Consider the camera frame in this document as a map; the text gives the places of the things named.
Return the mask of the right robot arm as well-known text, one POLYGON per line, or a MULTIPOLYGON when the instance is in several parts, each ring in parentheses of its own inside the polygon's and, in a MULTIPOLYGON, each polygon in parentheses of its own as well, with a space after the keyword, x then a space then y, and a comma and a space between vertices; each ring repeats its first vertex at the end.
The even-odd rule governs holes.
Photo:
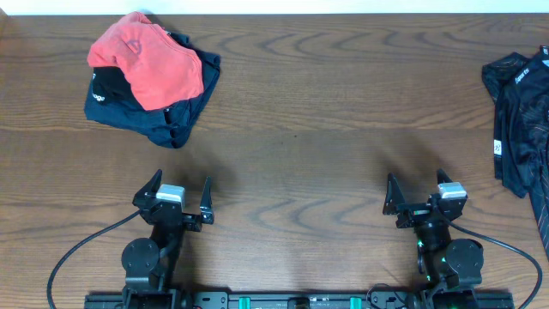
POLYGON ((409 203, 393 173, 387 177, 384 215, 417 237, 418 269, 427 285, 406 298, 408 308, 478 308, 474 287, 482 283, 483 246, 473 239, 453 239, 451 222, 462 215, 468 194, 444 170, 437 170, 437 192, 424 203, 409 203))

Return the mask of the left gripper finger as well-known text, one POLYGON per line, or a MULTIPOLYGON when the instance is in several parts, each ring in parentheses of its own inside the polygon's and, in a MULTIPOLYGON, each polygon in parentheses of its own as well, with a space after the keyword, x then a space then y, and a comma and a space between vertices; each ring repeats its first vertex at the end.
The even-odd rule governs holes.
POLYGON ((155 199, 160 188, 162 170, 158 169, 154 176, 134 195, 134 206, 146 206, 149 200, 155 199))
POLYGON ((202 190, 202 198, 200 202, 201 220, 203 224, 214 224, 214 211, 212 209, 211 197, 212 179, 207 176, 202 190))

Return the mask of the black printed cycling jersey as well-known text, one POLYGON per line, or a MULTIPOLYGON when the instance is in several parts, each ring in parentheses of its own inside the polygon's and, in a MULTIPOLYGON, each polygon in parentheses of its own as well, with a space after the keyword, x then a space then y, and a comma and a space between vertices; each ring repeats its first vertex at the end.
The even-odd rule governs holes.
POLYGON ((548 251, 548 47, 531 58, 513 52, 482 67, 494 103, 495 178, 516 196, 529 196, 548 251))

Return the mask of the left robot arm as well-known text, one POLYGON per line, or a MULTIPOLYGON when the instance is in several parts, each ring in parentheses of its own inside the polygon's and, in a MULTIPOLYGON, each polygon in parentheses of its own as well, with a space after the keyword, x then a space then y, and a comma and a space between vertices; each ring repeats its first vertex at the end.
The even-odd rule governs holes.
POLYGON ((207 176, 198 214, 184 212, 185 188, 161 183, 162 171, 134 195, 139 216, 153 227, 147 238, 132 240, 122 253, 125 270, 124 308, 192 308, 193 299, 172 285, 184 235, 214 223, 211 184, 207 176))

